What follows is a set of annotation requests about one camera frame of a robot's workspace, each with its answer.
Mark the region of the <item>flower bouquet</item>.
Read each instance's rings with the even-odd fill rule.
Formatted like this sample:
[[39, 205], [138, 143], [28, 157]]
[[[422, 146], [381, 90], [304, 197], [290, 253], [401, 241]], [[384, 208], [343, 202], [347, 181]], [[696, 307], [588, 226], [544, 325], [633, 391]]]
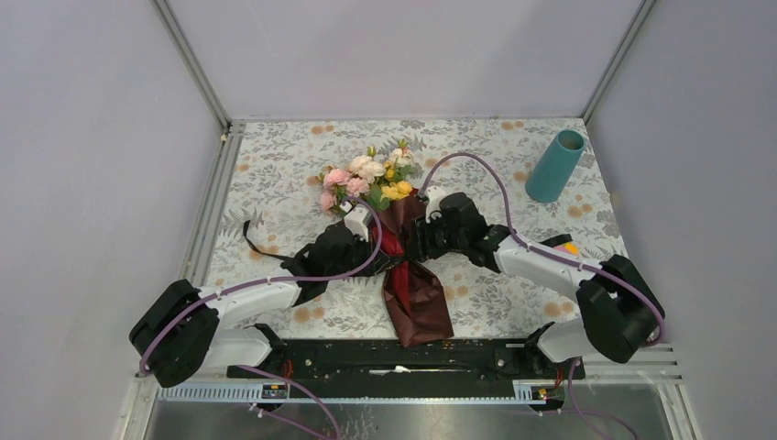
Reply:
[[425, 216], [418, 190], [410, 182], [420, 165], [405, 137], [391, 139], [385, 148], [378, 153], [371, 146], [343, 168], [322, 171], [320, 206], [343, 216], [341, 204], [352, 196], [376, 209], [381, 225], [371, 225], [369, 231], [382, 238], [369, 271], [385, 275], [382, 295], [393, 329], [402, 346], [414, 347], [450, 338], [454, 329], [443, 285], [421, 264], [421, 241], [411, 236], [420, 230], [413, 220]]

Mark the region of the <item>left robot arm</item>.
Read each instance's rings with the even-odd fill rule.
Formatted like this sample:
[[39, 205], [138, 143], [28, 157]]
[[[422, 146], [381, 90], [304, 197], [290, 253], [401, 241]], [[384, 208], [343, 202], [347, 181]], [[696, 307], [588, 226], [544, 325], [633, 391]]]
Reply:
[[269, 330], [238, 323], [276, 309], [289, 309], [321, 296], [332, 281], [370, 277], [391, 262], [380, 236], [364, 238], [344, 224], [327, 227], [314, 242], [282, 257], [268, 275], [229, 286], [170, 284], [129, 333], [141, 356], [141, 373], [163, 388], [177, 386], [202, 369], [251, 366], [271, 377], [284, 353]]

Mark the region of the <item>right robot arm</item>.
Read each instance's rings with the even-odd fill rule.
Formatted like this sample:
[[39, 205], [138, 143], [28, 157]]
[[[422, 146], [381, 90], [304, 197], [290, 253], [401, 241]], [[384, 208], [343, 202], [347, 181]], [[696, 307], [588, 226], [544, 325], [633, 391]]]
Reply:
[[628, 362], [660, 327], [663, 308], [633, 263], [620, 255], [596, 262], [543, 243], [519, 243], [505, 225], [490, 225], [462, 192], [422, 195], [410, 253], [421, 261], [459, 253], [475, 266], [516, 276], [576, 302], [579, 315], [549, 323], [527, 342], [527, 369], [551, 376], [562, 362], [598, 353]]

